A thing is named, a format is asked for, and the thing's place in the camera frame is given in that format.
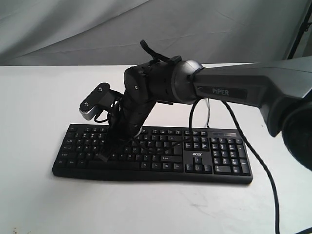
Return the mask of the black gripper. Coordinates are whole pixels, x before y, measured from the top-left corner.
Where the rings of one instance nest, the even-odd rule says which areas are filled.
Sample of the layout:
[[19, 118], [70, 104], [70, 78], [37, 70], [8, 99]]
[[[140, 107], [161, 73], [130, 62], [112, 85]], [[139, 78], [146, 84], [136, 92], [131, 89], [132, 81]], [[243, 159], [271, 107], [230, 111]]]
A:
[[155, 100], [138, 103], [130, 96], [123, 96], [118, 106], [113, 108], [107, 140], [100, 142], [98, 158], [108, 161], [113, 154], [121, 153], [129, 140], [140, 133], [155, 104]]

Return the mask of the grey black piper robot arm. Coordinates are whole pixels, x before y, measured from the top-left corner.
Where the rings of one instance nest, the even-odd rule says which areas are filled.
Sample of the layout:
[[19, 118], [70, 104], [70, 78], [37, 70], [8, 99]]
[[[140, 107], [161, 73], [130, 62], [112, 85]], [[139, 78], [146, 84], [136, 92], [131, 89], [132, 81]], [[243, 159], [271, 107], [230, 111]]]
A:
[[312, 167], [312, 59], [205, 68], [196, 61], [145, 63], [124, 73], [125, 92], [109, 122], [100, 159], [136, 136], [156, 102], [211, 98], [257, 107], [268, 132], [282, 134], [291, 155]]

